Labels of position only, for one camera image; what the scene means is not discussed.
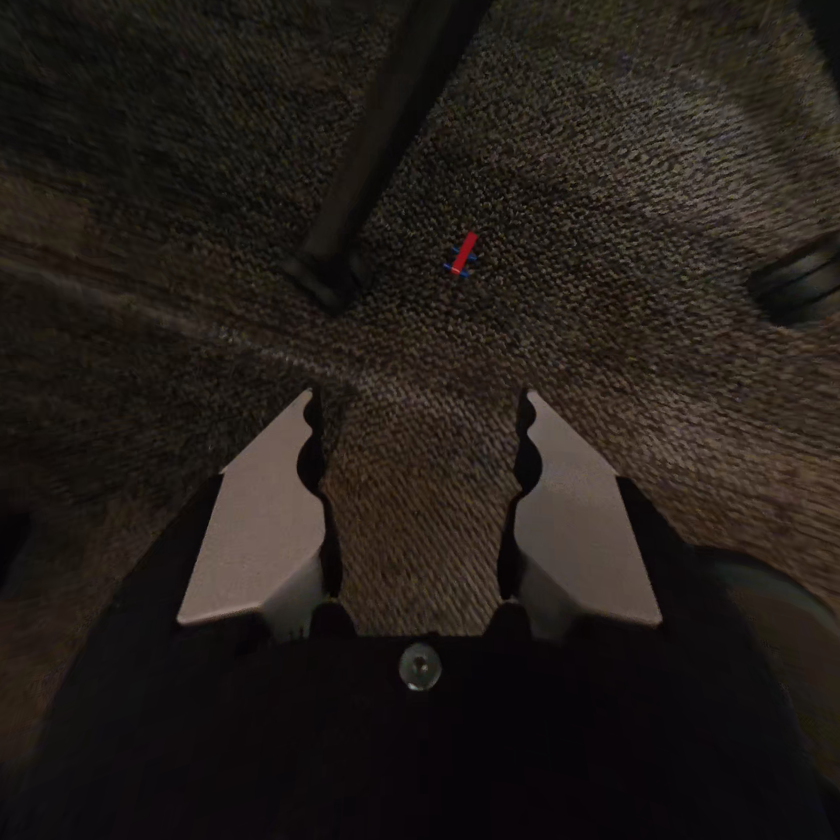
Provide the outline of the grey rounded object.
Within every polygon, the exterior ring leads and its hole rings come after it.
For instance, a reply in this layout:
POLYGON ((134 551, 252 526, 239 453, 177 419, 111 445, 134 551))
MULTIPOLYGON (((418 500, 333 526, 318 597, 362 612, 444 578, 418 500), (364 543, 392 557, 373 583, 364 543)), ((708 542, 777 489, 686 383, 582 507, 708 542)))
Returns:
POLYGON ((732 550, 695 547, 746 617, 790 700, 816 768, 839 783, 838 615, 788 574, 732 550))

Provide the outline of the black chair caster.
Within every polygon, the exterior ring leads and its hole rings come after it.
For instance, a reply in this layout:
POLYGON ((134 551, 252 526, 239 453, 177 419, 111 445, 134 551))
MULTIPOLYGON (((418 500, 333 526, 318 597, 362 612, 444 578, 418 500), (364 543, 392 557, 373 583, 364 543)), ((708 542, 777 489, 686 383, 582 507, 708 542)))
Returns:
POLYGON ((773 326, 797 329, 839 313, 839 233, 825 234, 755 270, 748 293, 773 326))

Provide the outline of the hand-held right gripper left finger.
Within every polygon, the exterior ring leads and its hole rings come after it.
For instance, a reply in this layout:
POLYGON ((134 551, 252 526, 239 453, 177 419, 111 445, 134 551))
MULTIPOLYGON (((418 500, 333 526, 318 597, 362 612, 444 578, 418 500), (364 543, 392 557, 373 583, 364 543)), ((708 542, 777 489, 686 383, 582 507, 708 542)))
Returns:
POLYGON ((222 470, 181 627, 257 616, 280 642, 310 635, 343 579, 322 433, 321 396, 307 388, 222 470))

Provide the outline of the red beam with blue pins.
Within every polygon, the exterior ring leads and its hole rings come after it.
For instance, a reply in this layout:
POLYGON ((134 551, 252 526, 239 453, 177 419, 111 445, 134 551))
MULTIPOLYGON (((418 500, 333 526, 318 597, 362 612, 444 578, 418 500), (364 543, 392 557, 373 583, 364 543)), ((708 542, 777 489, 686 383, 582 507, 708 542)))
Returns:
POLYGON ((476 263, 475 247, 477 233, 469 230, 458 247, 453 248, 452 259, 444 262, 443 271, 451 276, 468 278, 471 267, 476 263))

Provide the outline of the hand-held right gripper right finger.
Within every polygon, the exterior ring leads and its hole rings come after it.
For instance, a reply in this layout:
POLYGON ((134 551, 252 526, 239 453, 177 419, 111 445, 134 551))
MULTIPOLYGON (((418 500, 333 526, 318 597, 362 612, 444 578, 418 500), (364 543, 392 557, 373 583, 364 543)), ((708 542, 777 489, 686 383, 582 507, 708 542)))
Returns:
POLYGON ((533 389, 519 397, 518 449, 499 547, 499 591, 531 634, 561 640, 593 616, 630 626, 663 622, 608 461, 533 389))

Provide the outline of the black desk leg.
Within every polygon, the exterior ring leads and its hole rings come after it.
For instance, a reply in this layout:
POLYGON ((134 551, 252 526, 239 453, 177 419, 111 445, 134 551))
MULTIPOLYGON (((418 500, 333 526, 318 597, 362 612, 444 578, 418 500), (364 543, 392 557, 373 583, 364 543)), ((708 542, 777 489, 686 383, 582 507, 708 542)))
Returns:
POLYGON ((407 5, 320 208, 282 267, 321 311, 346 312, 370 286, 356 240, 491 5, 407 5))

